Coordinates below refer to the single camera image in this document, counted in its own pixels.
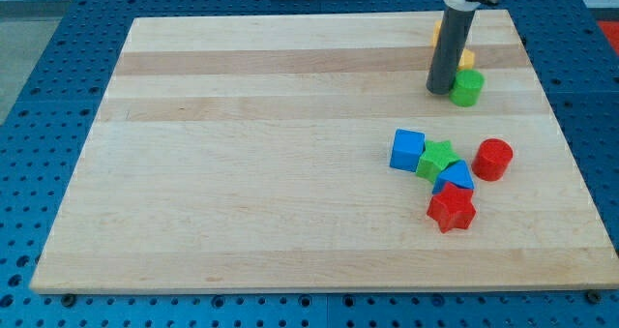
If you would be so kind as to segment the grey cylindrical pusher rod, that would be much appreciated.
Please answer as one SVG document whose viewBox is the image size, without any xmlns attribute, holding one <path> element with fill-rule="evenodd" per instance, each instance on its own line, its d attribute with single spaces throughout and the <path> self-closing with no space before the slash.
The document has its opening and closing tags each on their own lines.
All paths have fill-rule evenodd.
<svg viewBox="0 0 619 328">
<path fill-rule="evenodd" d="M 468 39 L 475 11 L 444 10 L 436 47 L 428 70 L 429 93 L 446 95 L 456 78 L 457 67 Z"/>
</svg>

